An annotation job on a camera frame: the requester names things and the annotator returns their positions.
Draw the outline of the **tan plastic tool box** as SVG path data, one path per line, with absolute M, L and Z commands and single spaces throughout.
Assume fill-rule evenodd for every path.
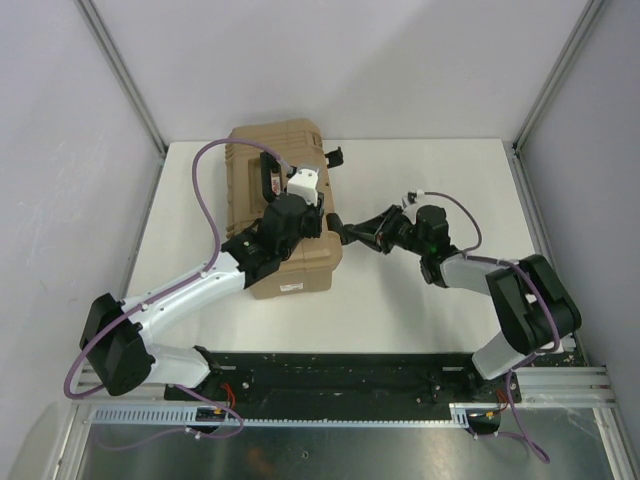
M 257 142 L 278 153 L 293 167 L 318 170 L 318 191 L 324 194 L 325 213 L 335 212 L 329 166 L 342 161 L 339 149 L 325 153 L 319 127 L 305 118 L 234 128 L 230 136 Z M 267 208 L 262 193 L 260 155 L 251 146 L 225 146 L 227 168 L 227 236 L 241 232 L 260 218 Z M 317 239 L 304 239 L 277 272 L 249 288 L 254 298 L 326 291 L 333 271 L 342 260 L 339 235 L 324 227 Z

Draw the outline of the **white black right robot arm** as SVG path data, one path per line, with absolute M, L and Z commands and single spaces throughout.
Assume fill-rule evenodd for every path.
M 582 326 L 576 303 L 544 256 L 508 261 L 461 250 L 451 241 L 442 207 L 393 205 L 337 231 L 345 245 L 358 241 L 382 254 L 398 247 L 417 255 L 429 285 L 491 298 L 500 331 L 472 355 L 471 370 L 461 376 L 462 391 L 473 401 L 486 400 L 496 391 L 498 377 L 557 351 L 561 340 Z

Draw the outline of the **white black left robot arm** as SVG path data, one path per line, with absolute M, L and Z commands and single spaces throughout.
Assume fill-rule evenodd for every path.
M 146 296 L 96 299 L 81 348 L 112 396 L 142 384 L 182 385 L 197 398 L 214 397 L 220 374 L 201 347 L 162 345 L 160 334 L 189 314 L 278 271 L 297 245 L 322 232 L 324 196 L 308 202 L 285 192 L 268 204 L 262 218 L 227 240 L 213 265 L 203 265 Z

